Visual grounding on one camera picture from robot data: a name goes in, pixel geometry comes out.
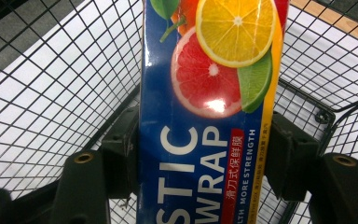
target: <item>metal grid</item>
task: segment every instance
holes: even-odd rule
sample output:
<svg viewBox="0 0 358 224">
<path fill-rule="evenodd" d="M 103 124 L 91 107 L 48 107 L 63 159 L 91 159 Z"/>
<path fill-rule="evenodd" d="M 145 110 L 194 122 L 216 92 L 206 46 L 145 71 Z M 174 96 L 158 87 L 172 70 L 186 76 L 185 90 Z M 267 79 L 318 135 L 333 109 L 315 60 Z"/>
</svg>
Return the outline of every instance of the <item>metal grid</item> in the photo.
<svg viewBox="0 0 358 224">
<path fill-rule="evenodd" d="M 56 180 L 65 159 L 92 147 L 93 136 L 139 89 L 143 4 L 5 4 L 11 12 L 0 20 L 0 188 L 16 199 Z M 118 202 L 111 204 L 122 214 Z"/>
<path fill-rule="evenodd" d="M 295 0 L 284 38 L 282 79 L 334 111 L 358 102 L 358 21 Z"/>
<path fill-rule="evenodd" d="M 337 120 L 329 133 L 330 142 L 325 152 L 342 153 L 358 160 L 358 105 Z M 308 204 L 300 203 L 291 217 L 291 223 L 311 223 Z"/>
<path fill-rule="evenodd" d="M 5 2 L 11 13 L 0 20 L 0 188 L 18 198 L 56 180 L 69 155 L 97 148 L 105 122 L 132 100 L 140 81 L 143 5 L 30 0 L 13 8 L 11 2 Z M 313 5 L 290 6 L 275 110 L 321 142 L 332 137 L 331 150 L 357 146 L 358 121 L 350 120 L 358 120 L 358 110 L 333 136 L 329 110 L 358 104 L 358 24 L 345 30 L 345 17 L 329 21 L 330 9 Z M 130 103 L 137 104 L 139 96 Z M 326 123 L 315 119 L 321 112 Z M 110 205 L 112 223 L 136 222 L 136 196 Z M 294 205 L 277 201 L 264 181 L 258 222 L 283 222 Z M 290 221 L 310 222 L 306 203 Z"/>
</svg>

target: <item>green leaf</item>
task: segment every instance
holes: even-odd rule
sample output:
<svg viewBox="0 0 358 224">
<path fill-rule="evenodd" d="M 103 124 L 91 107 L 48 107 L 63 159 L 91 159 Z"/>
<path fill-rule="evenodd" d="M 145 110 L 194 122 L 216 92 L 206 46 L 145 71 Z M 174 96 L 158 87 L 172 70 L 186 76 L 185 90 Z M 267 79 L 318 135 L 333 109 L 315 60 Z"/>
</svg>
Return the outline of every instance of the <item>green leaf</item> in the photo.
<svg viewBox="0 0 358 224">
<path fill-rule="evenodd" d="M 173 12 L 178 8 L 180 0 L 150 0 L 153 9 L 165 20 L 169 20 Z"/>
<path fill-rule="evenodd" d="M 260 107 L 269 90 L 271 78 L 271 49 L 259 61 L 238 69 L 242 111 L 253 113 Z"/>
</svg>

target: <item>red fruit slice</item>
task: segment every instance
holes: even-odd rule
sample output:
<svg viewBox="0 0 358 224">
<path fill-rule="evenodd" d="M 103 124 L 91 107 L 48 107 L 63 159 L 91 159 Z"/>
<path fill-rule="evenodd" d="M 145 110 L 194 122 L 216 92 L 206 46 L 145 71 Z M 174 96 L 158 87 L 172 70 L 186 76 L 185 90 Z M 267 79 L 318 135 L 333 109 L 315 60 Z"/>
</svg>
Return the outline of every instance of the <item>red fruit slice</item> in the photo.
<svg viewBox="0 0 358 224">
<path fill-rule="evenodd" d="M 195 28 L 176 46 L 171 77 L 179 101 L 194 114 L 220 119 L 241 110 L 237 69 L 212 61 L 200 47 Z"/>
</svg>

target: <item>citrus fruit image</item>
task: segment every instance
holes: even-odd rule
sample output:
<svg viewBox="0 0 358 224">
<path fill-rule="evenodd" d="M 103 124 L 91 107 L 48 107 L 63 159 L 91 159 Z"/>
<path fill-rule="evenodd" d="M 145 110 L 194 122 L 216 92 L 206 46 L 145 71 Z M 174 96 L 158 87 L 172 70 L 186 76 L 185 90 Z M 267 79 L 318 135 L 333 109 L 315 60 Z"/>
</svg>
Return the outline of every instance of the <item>citrus fruit image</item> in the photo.
<svg viewBox="0 0 358 224">
<path fill-rule="evenodd" d="M 276 26 L 272 0 L 200 0 L 197 37 L 205 53 L 228 67 L 249 66 L 268 51 Z"/>
<path fill-rule="evenodd" d="M 190 29 L 173 52 L 173 90 L 194 114 L 210 119 L 231 116 L 241 110 L 237 69 L 211 60 L 200 47 L 195 31 Z"/>
<path fill-rule="evenodd" d="M 272 78 L 272 55 L 267 53 L 251 66 L 238 68 L 241 87 L 241 107 L 253 113 L 263 103 Z"/>
<path fill-rule="evenodd" d="M 196 11 L 199 0 L 180 0 L 178 8 L 173 12 L 171 20 L 173 23 L 183 21 L 178 27 L 181 36 L 196 25 Z"/>
</svg>

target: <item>red stripe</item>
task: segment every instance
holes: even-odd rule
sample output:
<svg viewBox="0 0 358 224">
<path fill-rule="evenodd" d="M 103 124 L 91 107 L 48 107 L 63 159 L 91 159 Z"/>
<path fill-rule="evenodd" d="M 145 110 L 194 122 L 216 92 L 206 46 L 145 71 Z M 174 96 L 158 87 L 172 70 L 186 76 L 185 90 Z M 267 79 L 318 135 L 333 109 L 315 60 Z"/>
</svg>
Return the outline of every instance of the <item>red stripe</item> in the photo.
<svg viewBox="0 0 358 224">
<path fill-rule="evenodd" d="M 241 175 L 242 150 L 245 133 L 241 129 L 232 129 L 227 171 L 226 185 L 223 199 L 223 209 L 220 223 L 233 223 L 235 207 L 237 202 L 237 193 L 239 192 L 239 180 Z"/>
</svg>

